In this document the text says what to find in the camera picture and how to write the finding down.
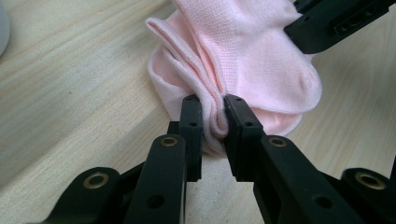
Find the screw hole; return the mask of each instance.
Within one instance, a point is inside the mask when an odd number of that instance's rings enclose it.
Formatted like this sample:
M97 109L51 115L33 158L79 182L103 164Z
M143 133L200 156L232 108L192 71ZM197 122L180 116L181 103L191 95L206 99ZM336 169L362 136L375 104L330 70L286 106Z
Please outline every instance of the screw hole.
M165 199L162 195L155 195L148 198L148 207L151 209L156 209L163 206Z
M385 183L378 179L377 177L371 175L371 174L366 174L362 172L358 172L355 174L355 178L364 186L370 189L384 189L385 188Z
M330 209L332 208L332 201L325 196L318 196L314 199L315 203L322 208Z
M177 139L174 137L165 137L161 140L161 145L165 147L172 147L177 144Z
M275 147L285 147L287 145L283 139L277 137L270 138L270 144Z
M84 188L86 189L99 189L104 186L108 181L108 175L105 173L94 173L84 180Z

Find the white object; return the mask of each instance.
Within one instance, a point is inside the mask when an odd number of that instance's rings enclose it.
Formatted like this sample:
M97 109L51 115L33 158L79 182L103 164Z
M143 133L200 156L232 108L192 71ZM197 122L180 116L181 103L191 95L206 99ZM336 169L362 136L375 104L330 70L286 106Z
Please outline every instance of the white object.
M283 29L297 20L290 0L173 0L166 21L148 19L162 40L148 72L172 120L182 99L195 93L203 109L204 151L226 157L228 125L223 97L244 98L267 134L284 135L320 99L312 55Z
M6 49L9 40L9 21L3 2L0 1L0 55Z

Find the wood grain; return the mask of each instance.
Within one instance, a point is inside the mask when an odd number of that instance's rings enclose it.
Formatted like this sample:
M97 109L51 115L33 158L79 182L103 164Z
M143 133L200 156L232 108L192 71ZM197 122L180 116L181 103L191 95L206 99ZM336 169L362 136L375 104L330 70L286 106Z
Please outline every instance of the wood grain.
M0 223L43 220L73 178L143 161L169 120L147 61L147 17L164 0L3 0L11 37L0 57ZM314 58L322 99L288 137L320 171L389 176L396 154L396 8ZM252 185L204 157L188 184L187 223L262 223Z

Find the pink sock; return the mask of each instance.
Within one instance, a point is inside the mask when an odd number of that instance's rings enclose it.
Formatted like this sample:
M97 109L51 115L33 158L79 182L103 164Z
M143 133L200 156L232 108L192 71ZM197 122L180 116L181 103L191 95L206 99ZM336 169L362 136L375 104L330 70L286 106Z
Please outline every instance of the pink sock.
M244 98L269 134L286 134L321 95L310 56L283 32L300 17L289 0L175 0L166 21L148 19L161 38L148 63L154 86L177 120L183 97L204 110L205 151L224 156L228 126L222 98Z

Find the black plastic part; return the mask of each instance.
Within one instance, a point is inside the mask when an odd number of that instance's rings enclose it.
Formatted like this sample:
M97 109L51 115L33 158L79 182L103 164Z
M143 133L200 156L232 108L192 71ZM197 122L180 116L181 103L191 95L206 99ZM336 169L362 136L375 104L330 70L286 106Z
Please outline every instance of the black plastic part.
M299 13L304 14L320 1L322 0L297 0L293 4Z
M344 197L367 223L396 223L396 191L389 179L363 168L343 172Z
M183 223L186 143L167 134L156 138L123 223Z
M254 181L255 162L252 162L263 135L262 124L247 102L237 96L224 98L229 133L224 140L228 161L237 181Z
M113 223L120 204L120 175L93 168L77 176L42 223Z
M178 134L178 121L170 121L167 134Z
M294 5L304 15L284 30L303 53L319 53L383 16L395 3L395 0L299 0Z
M201 179L202 141L204 124L202 106L196 95L183 99L178 134L184 138L187 146L187 181Z
M266 223L364 223L289 139L264 136L258 157L261 174L255 196L261 197L256 199L265 202L273 194L264 187L270 182L280 200L277 213L261 209L264 218L276 217Z
M390 181L392 181L393 185L396 185L396 156L395 156L395 160L393 161L392 171L390 172L389 179Z
M118 213L115 215L115 221L113 223L122 223L128 210L128 206L134 197L134 189L136 188L144 164L145 163L142 162L120 176L119 191L122 194L122 202L120 203Z

